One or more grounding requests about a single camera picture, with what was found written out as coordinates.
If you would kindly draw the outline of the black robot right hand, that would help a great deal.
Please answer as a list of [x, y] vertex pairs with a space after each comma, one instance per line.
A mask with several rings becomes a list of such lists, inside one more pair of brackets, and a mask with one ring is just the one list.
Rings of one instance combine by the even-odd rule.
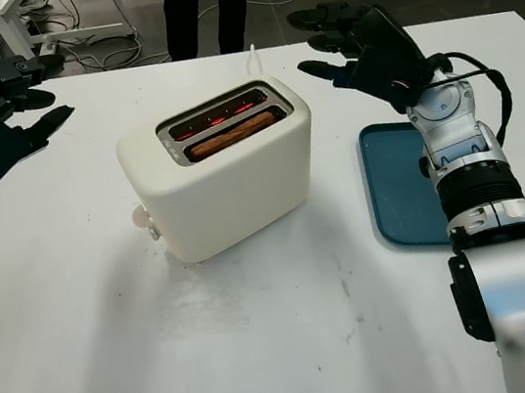
[[407, 31], [379, 5], [324, 2], [315, 8], [292, 12], [286, 21], [299, 31], [313, 32], [308, 44], [319, 52], [340, 53], [346, 59], [355, 59], [371, 47], [385, 56], [402, 57], [410, 63], [425, 60]]

